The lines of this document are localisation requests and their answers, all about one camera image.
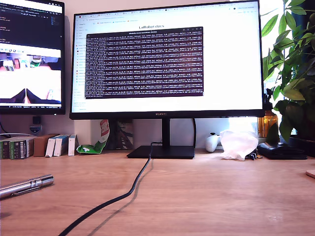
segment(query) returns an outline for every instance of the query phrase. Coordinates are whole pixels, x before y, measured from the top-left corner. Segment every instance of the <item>plant pot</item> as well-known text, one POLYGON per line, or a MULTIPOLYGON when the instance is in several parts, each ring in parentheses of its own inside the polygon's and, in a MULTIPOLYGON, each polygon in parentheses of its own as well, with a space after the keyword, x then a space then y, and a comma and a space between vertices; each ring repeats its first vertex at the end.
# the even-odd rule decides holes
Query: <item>plant pot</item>
POLYGON ((297 135, 291 135, 288 144, 303 150, 307 156, 315 157, 315 141, 300 139, 297 135))

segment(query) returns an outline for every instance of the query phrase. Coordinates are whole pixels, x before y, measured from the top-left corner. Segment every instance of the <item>wall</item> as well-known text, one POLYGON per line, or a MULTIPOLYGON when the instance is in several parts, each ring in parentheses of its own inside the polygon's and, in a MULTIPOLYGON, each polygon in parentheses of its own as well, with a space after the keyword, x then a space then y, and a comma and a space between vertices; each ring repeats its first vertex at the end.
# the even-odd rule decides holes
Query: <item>wall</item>
MULTIPOLYGON (((211 2, 215 0, 62 0, 65 2, 65 39, 66 39, 66 115, 42 116, 43 133, 76 133, 80 144, 94 144, 100 136, 99 120, 69 119, 70 86, 71 86, 71 48, 73 32, 73 14, 83 12, 137 9, 167 5, 211 2)), ((30 133, 32 116, 2 115, 0 120, 8 132, 30 133)), ((204 140, 210 132, 219 133, 229 127, 227 118, 197 119, 197 147, 204 147, 204 140)), ((138 119, 134 121, 135 146, 147 145, 161 140, 161 121, 158 119, 138 119)), ((191 119, 171 120, 171 144, 192 145, 193 125, 191 119)))

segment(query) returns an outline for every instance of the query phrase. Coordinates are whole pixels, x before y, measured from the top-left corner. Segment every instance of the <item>silver pen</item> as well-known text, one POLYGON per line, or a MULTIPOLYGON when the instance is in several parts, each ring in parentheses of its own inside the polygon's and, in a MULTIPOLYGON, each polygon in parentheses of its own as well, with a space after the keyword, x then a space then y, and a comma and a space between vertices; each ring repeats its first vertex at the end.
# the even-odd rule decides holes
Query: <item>silver pen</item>
POLYGON ((52 175, 31 178, 22 182, 6 185, 0 188, 0 199, 19 196, 48 186, 54 182, 52 175))

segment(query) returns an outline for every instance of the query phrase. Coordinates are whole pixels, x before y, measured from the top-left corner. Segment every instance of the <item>terminal window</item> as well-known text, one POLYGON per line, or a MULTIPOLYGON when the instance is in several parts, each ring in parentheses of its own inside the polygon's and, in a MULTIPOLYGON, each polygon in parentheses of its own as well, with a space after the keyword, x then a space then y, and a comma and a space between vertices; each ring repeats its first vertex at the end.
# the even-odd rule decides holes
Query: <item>terminal window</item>
POLYGON ((203 27, 88 34, 86 41, 86 99, 203 95, 203 27))

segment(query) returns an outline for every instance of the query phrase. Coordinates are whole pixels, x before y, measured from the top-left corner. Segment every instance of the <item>brown box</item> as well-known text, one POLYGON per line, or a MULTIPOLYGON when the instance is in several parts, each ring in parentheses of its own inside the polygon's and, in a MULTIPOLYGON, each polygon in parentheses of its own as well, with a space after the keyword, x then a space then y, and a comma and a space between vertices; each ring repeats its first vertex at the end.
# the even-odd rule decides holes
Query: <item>brown box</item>
POLYGON ((59 134, 46 134, 34 138, 34 156, 45 156, 48 139, 59 134))

